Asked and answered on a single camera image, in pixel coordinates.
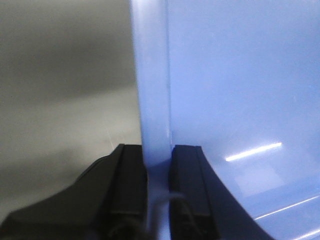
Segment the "blue plastic panel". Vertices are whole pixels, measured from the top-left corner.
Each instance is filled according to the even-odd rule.
[[[132,38],[138,87],[143,160],[148,170],[148,227],[154,202],[169,193],[171,159],[170,79],[167,5],[132,0]],[[168,205],[163,206],[158,239],[170,238]]]
[[[168,36],[169,74],[140,84],[139,93],[169,76],[169,98],[159,88],[157,99],[169,99],[172,145],[202,146],[275,239],[320,236],[320,1],[168,0],[166,7],[167,26],[154,28],[168,35],[150,36],[148,44],[157,54]],[[150,67],[153,74],[167,69]]]

